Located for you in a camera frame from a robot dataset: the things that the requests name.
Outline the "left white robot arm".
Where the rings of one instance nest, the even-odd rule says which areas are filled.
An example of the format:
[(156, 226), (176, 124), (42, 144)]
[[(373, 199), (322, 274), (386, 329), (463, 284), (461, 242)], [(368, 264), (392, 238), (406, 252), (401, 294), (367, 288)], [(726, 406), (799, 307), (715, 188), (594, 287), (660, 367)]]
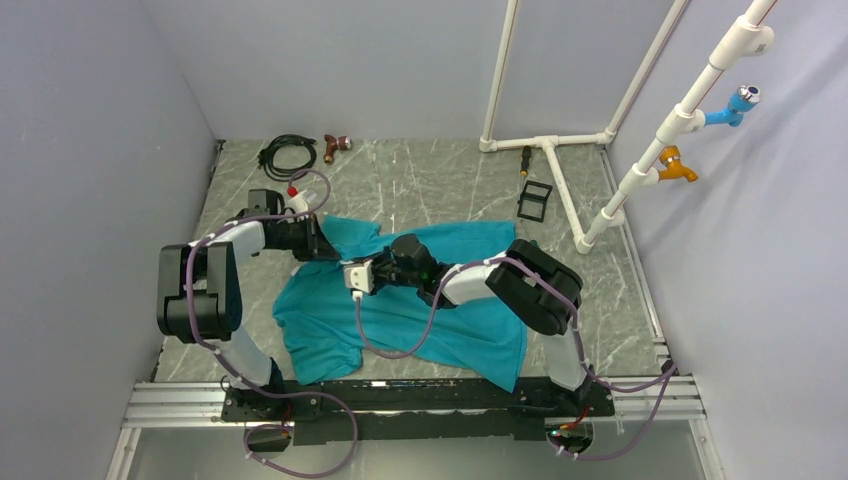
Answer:
[(241, 262), (264, 250), (287, 251), (300, 262), (339, 255), (320, 228), (312, 189), (286, 193), (252, 189), (247, 205), (218, 232), (168, 245), (159, 254), (156, 322), (166, 336), (198, 344), (224, 361), (232, 392), (264, 420), (287, 406), (283, 375), (243, 325)]

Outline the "teal t-shirt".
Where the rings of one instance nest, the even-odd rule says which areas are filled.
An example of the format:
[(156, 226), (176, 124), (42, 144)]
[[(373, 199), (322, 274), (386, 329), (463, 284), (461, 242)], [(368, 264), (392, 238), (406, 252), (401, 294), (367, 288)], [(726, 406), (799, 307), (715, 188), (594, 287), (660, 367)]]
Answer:
[[(510, 221), (430, 225), (414, 230), (439, 261), (468, 263), (494, 256), (515, 240)], [(365, 348), (355, 306), (337, 262), (301, 265), (273, 303), (296, 379), (335, 380), (359, 370)], [(368, 341), (379, 349), (414, 350), (426, 361), (467, 368), (510, 391), (524, 361), (525, 325), (498, 299), (430, 308), (413, 288), (388, 286), (365, 297), (361, 317)]]

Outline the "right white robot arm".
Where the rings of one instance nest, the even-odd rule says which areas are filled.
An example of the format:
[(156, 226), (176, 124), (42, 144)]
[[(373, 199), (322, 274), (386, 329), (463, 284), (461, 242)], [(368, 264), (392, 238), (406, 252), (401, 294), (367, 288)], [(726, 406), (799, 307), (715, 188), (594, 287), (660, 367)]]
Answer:
[(578, 339), (583, 281), (531, 242), (516, 239), (493, 257), (448, 264), (437, 261), (416, 235), (405, 234), (381, 252), (346, 266), (344, 276), (360, 333), (361, 297), (386, 286), (413, 288), (433, 312), (498, 299), (542, 336), (555, 409), (574, 415), (588, 404), (593, 367)]

